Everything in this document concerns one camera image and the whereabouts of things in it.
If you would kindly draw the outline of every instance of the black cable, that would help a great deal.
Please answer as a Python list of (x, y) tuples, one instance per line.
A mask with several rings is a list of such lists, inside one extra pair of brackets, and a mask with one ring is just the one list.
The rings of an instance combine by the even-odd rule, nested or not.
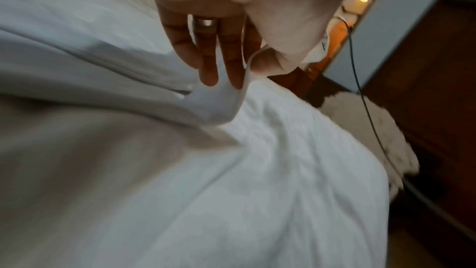
[(334, 17), (337, 18), (341, 21), (344, 22), (346, 28), (347, 28), (347, 33), (348, 33), (348, 40), (349, 40), (349, 49), (351, 52), (351, 64), (352, 64), (352, 71), (354, 72), (354, 78), (356, 79), (356, 84), (357, 84), (357, 91), (358, 95), (360, 95), (360, 98), (362, 99), (363, 106), (365, 107), (365, 111), (367, 112), (368, 120), (370, 121), (370, 125), (372, 127), (373, 133), (375, 134), (375, 137), (377, 138), (378, 144), (380, 148), (382, 149), (383, 154), (385, 155), (385, 158), (388, 160), (392, 168), (397, 172), (397, 174), (402, 178), (403, 186), (404, 189), (409, 191), (410, 193), (415, 196), (420, 202), (425, 204), (433, 213), (435, 213), (437, 216), (439, 216), (441, 219), (443, 219), (445, 222), (447, 222), (449, 225), (453, 226), (456, 230), (458, 230), (462, 235), (464, 235), (466, 238), (471, 240), (473, 243), (476, 244), (476, 232), (473, 230), (469, 229), (467, 226), (462, 224), (460, 221), (458, 221), (455, 217), (444, 211), (442, 208), (440, 208), (438, 205), (436, 205), (433, 201), (431, 201), (429, 198), (427, 198), (422, 192), (420, 192), (413, 184), (411, 184), (410, 181), (404, 178), (404, 175), (399, 172), (397, 167), (393, 164), (393, 162), (390, 160), (390, 158), (387, 155), (387, 152), (385, 151), (385, 148), (383, 147), (382, 141), (380, 140), (380, 137), (377, 134), (377, 130), (375, 129), (375, 125), (373, 124), (372, 116), (370, 115), (370, 112), (367, 107), (367, 102), (365, 101), (364, 96), (362, 95), (362, 91), (360, 88), (360, 83), (358, 81), (358, 76), (357, 76), (357, 70), (356, 70), (356, 64), (354, 62), (354, 49), (352, 46), (352, 33), (351, 33), (351, 28), (347, 21), (341, 17)]

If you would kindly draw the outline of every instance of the floor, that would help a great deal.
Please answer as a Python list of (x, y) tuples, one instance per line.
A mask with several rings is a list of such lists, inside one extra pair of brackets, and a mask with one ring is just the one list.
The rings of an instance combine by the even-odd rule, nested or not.
[(445, 268), (422, 244), (404, 228), (389, 236), (387, 268)]

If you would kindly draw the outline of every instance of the skin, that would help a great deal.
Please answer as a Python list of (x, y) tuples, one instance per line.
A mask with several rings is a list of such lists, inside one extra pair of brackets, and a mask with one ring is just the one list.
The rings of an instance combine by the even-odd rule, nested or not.
[[(198, 70), (209, 86), (218, 82), (217, 37), (232, 85), (242, 87), (242, 58), (260, 49), (251, 71), (259, 75), (291, 72), (319, 43), (329, 20), (343, 0), (155, 0), (165, 32), (178, 56)], [(217, 26), (198, 27), (193, 43), (187, 15), (219, 18)]]

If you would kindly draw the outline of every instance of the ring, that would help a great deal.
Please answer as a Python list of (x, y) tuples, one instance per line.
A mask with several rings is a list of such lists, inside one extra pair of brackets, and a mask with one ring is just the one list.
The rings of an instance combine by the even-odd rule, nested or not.
[(193, 26), (210, 27), (218, 24), (218, 19), (200, 19), (193, 17)]

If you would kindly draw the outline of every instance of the dark wooden door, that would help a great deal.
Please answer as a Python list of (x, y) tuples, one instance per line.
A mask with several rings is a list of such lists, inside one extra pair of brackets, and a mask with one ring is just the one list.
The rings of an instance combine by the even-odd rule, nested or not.
[[(389, 110), (412, 143), (443, 162), (445, 195), (438, 203), (476, 231), (476, 1), (437, 1), (364, 94)], [(476, 267), (476, 245), (437, 231), (422, 240), (451, 267)]]

